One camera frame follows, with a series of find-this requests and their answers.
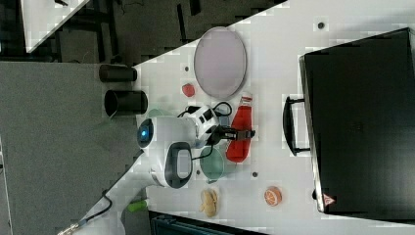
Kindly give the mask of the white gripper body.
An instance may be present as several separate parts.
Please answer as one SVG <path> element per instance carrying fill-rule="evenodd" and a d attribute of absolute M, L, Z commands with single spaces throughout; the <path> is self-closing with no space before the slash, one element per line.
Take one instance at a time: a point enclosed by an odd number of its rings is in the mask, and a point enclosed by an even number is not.
<path fill-rule="evenodd" d="M 213 131 L 219 126 L 219 121 L 213 108 L 203 105 L 190 118 L 196 125 L 196 147 L 204 147 Z"/>

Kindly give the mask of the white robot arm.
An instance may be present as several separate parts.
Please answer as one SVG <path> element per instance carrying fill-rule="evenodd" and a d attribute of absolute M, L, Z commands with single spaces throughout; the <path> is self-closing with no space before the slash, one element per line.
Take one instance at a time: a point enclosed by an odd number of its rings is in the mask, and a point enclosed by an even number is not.
<path fill-rule="evenodd" d="M 123 176 L 77 223 L 58 235 L 125 235 L 122 212 L 136 195 L 149 186 L 179 189 L 193 171 L 192 151 L 221 140 L 253 138 L 251 129 L 223 126 L 215 110 L 204 105 L 191 113 L 156 116 L 143 120 L 137 130 L 139 155 Z"/>

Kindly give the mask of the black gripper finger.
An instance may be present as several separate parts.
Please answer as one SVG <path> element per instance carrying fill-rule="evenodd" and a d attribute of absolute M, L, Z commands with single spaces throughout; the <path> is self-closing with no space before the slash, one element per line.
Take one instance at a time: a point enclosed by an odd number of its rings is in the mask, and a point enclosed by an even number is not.
<path fill-rule="evenodd" d="M 254 130 L 227 130 L 225 132 L 225 137 L 230 140 L 246 140 L 246 139 L 252 139 L 255 136 Z"/>

